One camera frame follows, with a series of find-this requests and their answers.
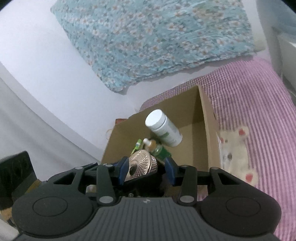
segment cardboard box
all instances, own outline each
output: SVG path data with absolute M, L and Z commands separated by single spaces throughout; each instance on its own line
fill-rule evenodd
M 192 165 L 199 171 L 221 167 L 218 123 L 212 105 L 200 86 L 166 99 L 115 125 L 102 163 L 113 163 L 123 156 L 130 156 L 138 139 L 155 136 L 145 126 L 145 119 L 156 109 L 161 109 L 183 135 L 178 146 L 167 147 L 178 165 Z

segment small dropper bottle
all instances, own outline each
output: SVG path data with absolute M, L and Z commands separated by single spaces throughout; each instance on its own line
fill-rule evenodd
M 155 140 L 148 140 L 145 138 L 143 143 L 146 145 L 145 149 L 156 159 L 164 161 L 166 157 L 171 157 L 172 154 L 169 153 L 165 147 L 161 144 L 157 144 Z

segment blue floral cloth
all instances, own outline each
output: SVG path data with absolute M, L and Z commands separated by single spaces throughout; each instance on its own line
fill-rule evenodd
M 58 0 L 51 11 L 115 92 L 254 51 L 241 0 Z

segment stuffed toy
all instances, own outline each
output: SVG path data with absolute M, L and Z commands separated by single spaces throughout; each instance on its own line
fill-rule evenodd
M 223 153 L 223 169 L 237 178 L 255 186 L 258 174 L 249 168 L 249 157 L 245 139 L 249 136 L 249 129 L 241 126 L 235 131 L 220 131 Z

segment pink blanket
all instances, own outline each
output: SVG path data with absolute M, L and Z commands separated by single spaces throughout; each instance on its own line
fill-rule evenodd
M 227 64 L 147 100 L 141 110 L 199 84 L 207 93 L 223 130 L 250 129 L 250 166 L 258 189 L 275 198 L 282 217 L 275 235 L 296 240 L 296 109 L 272 66 L 255 57 Z

